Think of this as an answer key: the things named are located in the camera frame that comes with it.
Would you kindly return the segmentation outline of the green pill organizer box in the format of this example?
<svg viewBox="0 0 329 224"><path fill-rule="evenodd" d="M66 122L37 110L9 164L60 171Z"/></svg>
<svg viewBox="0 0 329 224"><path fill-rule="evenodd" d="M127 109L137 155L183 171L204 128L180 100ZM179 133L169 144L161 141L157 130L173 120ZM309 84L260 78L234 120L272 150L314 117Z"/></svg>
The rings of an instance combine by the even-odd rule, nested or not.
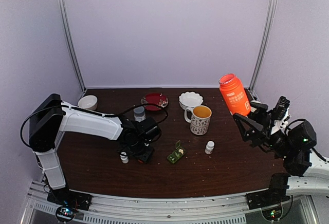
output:
<svg viewBox="0 0 329 224"><path fill-rule="evenodd" d="M167 156L167 160L171 164L176 164L187 153L186 149L182 147L181 141L175 143L175 150Z"/></svg>

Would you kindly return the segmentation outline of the orange pill bottle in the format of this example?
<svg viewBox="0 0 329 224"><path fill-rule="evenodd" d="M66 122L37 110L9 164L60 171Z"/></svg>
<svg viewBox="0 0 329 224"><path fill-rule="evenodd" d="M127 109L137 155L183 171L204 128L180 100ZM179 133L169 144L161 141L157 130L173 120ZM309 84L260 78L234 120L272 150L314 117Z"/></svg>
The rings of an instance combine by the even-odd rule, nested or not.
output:
<svg viewBox="0 0 329 224"><path fill-rule="evenodd" d="M226 74L219 79L219 88L222 97L232 115L238 113L247 116L250 103L241 80L233 73Z"/></svg>

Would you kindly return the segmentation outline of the white labelled pill bottle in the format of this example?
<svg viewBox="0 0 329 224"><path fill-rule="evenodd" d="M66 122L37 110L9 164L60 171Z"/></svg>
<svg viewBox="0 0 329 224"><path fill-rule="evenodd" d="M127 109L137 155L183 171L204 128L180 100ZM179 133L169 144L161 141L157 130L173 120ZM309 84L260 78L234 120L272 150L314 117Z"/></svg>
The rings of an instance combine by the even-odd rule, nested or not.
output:
<svg viewBox="0 0 329 224"><path fill-rule="evenodd" d="M208 141L205 147L205 153L210 155L213 152L215 143L213 141Z"/></svg>

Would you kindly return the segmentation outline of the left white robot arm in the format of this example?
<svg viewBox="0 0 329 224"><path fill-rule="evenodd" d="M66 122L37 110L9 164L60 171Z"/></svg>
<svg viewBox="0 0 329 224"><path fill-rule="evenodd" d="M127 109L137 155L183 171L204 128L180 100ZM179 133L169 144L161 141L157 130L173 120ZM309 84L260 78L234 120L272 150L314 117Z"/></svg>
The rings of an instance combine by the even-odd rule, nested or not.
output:
<svg viewBox="0 0 329 224"><path fill-rule="evenodd" d="M74 201L69 190L56 149L59 132L74 132L117 141L119 154L132 156L147 163L154 152L151 143L157 141L162 131L159 122L148 117L138 122L126 117L129 108L118 114L105 114L71 105L62 101L59 94L51 94L21 125L20 135L29 125L29 138L22 143L30 148L38 158L48 180L50 190L62 205Z"/></svg>

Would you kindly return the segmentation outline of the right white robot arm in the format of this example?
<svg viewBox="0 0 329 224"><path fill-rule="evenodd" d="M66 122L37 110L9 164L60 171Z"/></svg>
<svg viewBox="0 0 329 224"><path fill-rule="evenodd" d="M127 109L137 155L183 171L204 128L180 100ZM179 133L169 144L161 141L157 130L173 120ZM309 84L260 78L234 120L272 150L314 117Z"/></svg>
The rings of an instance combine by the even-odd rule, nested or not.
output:
<svg viewBox="0 0 329 224"><path fill-rule="evenodd" d="M269 110L266 104L252 101L248 115L233 114L243 141L282 159L284 173L273 174L264 192L268 204L293 194L328 195L328 158L316 151L317 134L304 118L291 121L290 101L281 96Z"/></svg>

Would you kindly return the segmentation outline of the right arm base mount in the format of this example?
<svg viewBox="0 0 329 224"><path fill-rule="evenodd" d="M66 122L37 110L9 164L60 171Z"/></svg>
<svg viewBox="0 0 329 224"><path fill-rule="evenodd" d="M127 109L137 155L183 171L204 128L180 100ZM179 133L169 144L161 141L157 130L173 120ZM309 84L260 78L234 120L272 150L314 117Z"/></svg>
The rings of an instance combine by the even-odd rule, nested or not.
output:
<svg viewBox="0 0 329 224"><path fill-rule="evenodd" d="M246 194L247 204L250 210L272 206L290 200L286 190L267 189Z"/></svg>

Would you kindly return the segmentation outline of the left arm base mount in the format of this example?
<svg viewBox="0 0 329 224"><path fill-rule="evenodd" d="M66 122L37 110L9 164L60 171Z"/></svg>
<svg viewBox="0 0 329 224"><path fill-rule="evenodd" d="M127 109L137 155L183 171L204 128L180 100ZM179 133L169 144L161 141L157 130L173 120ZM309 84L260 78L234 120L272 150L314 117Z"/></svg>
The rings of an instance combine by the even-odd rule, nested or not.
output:
<svg viewBox="0 0 329 224"><path fill-rule="evenodd" d="M88 211L92 201L92 195L71 191L67 188L59 190L51 189L47 196L47 201L77 210Z"/></svg>

